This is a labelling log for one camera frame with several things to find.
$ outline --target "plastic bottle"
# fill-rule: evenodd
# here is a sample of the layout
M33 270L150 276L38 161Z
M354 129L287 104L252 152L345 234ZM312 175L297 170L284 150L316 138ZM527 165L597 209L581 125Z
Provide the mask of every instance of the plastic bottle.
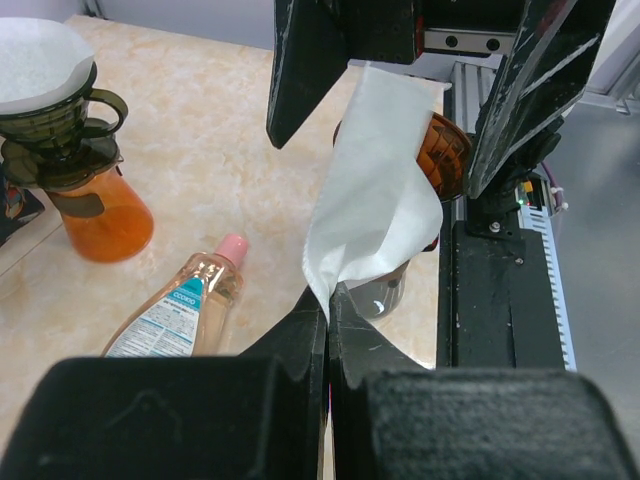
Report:
M196 253L118 329L106 357L213 355L232 302L248 243L227 235L215 253Z

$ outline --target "pour over coffee maker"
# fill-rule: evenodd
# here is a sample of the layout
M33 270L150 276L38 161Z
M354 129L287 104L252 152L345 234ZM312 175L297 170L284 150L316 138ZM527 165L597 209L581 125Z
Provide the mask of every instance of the pour over coffee maker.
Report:
M113 92L86 82L67 98L38 110L0 115L5 176L15 185L42 188L59 210L74 248L97 262L116 262L151 239L149 209L122 178L115 132L127 105ZM88 117L89 102L111 107L118 120Z

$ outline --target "glass jar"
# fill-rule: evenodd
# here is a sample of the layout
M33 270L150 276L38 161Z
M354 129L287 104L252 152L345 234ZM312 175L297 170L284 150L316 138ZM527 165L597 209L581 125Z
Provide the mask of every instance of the glass jar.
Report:
M95 262L117 262L147 246L153 217L117 166L67 192L48 192L76 251Z

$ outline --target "marble tabletop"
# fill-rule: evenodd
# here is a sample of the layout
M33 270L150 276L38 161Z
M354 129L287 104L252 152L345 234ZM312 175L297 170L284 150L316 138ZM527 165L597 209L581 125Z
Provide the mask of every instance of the marble tabletop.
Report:
M245 235L251 250L221 353L241 352L292 308L306 285L302 247L332 133L361 74L350 67L278 151L265 133L270 51L81 16L68 25L96 51L96 86L129 105L117 134L122 171L156 226L142 253L111 265L81 259L55 211L11 240L20 246L0 250L0 451L54 363L99 354L191 253L211 251L226 233ZM430 86L441 98L442 86ZM404 299L380 325L425 366L435 362L437 292L437 252L420 254Z

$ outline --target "glass handle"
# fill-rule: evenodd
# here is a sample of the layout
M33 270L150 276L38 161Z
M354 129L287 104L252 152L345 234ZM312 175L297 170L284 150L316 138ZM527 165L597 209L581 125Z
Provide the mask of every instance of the glass handle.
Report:
M129 114L129 108L125 101L119 95L109 90L94 88L89 94L88 100L109 105L118 114L118 120L105 126L86 127L82 132L82 136L85 138L99 138L113 135L120 129Z

